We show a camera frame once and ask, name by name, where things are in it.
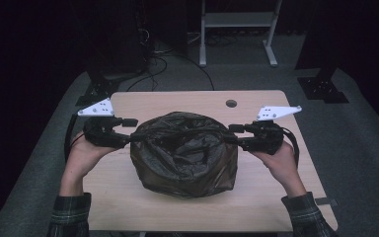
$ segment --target flannel shirt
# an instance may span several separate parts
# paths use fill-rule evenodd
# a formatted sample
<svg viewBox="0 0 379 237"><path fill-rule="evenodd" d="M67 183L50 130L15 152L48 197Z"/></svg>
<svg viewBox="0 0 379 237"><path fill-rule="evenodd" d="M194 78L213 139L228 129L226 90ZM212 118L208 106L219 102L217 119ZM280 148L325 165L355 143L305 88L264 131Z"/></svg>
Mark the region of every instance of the flannel shirt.
<svg viewBox="0 0 379 237"><path fill-rule="evenodd" d="M326 222L320 209L316 206L311 192L300 197L283 197L281 200L290 215L294 236L338 236L338 234Z"/></svg>
<svg viewBox="0 0 379 237"><path fill-rule="evenodd" d="M88 215L91 194L79 197L57 197L47 237L88 237Z"/></svg>
<svg viewBox="0 0 379 237"><path fill-rule="evenodd" d="M283 197L281 200L290 215L294 236L338 236L316 206L312 193L294 198ZM89 193L84 193L82 197L57 197L47 237L88 237L90 207Z"/></svg>

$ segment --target black plastic bag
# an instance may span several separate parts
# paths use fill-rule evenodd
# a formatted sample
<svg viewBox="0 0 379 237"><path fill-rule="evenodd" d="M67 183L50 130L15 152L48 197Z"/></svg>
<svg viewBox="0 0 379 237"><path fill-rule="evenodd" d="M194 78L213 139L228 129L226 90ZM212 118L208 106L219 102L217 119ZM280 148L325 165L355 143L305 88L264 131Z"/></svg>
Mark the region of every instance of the black plastic bag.
<svg viewBox="0 0 379 237"><path fill-rule="evenodd" d="M131 160L144 188L181 198L201 198L233 190L238 145L217 120L173 112L136 129L146 138L131 142Z"/></svg>

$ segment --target black speaker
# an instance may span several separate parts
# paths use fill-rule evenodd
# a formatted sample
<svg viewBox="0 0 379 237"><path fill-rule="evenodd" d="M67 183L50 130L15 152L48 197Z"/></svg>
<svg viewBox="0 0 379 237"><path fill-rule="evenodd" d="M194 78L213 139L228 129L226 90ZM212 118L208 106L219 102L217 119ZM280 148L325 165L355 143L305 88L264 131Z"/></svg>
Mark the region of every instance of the black speaker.
<svg viewBox="0 0 379 237"><path fill-rule="evenodd" d="M147 68L137 0L78 1L73 8L83 35L85 64L103 74L137 73Z"/></svg>

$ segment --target table top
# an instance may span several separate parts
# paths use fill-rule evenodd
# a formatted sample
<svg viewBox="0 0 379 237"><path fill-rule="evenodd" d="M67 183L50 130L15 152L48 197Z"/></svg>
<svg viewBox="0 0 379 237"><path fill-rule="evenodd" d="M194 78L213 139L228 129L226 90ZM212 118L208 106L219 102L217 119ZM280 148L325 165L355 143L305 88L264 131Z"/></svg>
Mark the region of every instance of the table top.
<svg viewBox="0 0 379 237"><path fill-rule="evenodd" d="M281 91L127 92L113 94L115 116L138 119L139 124L170 112L190 112L214 118L224 125L251 123L261 106L289 106ZM226 106L228 100L237 103ZM275 121L290 129L300 148L299 173L315 198L326 194L294 115ZM131 134L135 127L116 127ZM252 136L250 133L238 136ZM89 216L92 230L176 232L284 232L292 231L281 198L286 193L264 164L239 147L238 173L233 191L212 197L179 198L142 187L130 159L129 144L104 157L84 180L93 195ZM338 228L332 208L320 205L327 222Z"/></svg>

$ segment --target hand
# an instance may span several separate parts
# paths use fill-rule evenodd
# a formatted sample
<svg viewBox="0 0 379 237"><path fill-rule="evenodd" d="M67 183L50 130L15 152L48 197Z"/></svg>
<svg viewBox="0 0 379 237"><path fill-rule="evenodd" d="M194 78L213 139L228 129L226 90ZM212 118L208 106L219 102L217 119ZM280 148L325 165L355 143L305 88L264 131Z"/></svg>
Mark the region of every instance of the hand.
<svg viewBox="0 0 379 237"><path fill-rule="evenodd" d="M285 188L289 198L306 195L307 192L298 174L293 148L290 144L283 141L281 147L273 155L259 151L251 153L264 162L272 176Z"/></svg>
<svg viewBox="0 0 379 237"><path fill-rule="evenodd" d="M60 185L59 195L63 197L81 196L83 178L105 155L117 150L95 146L86 140L83 132L78 133L73 140Z"/></svg>

